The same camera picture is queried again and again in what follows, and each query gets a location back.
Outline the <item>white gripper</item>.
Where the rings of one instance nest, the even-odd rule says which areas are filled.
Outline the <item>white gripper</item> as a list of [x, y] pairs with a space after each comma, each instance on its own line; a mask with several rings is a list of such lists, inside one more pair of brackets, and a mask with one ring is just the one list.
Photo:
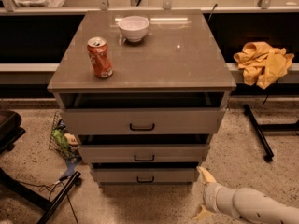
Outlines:
[[210, 217], [212, 212], [237, 217], [237, 211], [233, 202], [236, 190], [216, 183], [215, 177], [206, 168], [198, 166], [197, 169], [202, 183], [207, 185], [203, 194], [204, 204], [198, 206], [195, 214], [192, 216], [192, 220], [204, 220]]

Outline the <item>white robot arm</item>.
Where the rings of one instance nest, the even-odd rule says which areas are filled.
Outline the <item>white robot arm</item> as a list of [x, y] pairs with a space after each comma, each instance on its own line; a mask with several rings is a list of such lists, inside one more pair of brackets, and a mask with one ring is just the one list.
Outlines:
[[279, 203], [256, 189], [230, 189], [216, 181], [204, 167], [198, 167], [205, 185], [203, 202], [195, 220], [224, 214], [246, 224], [299, 224], [299, 209]]

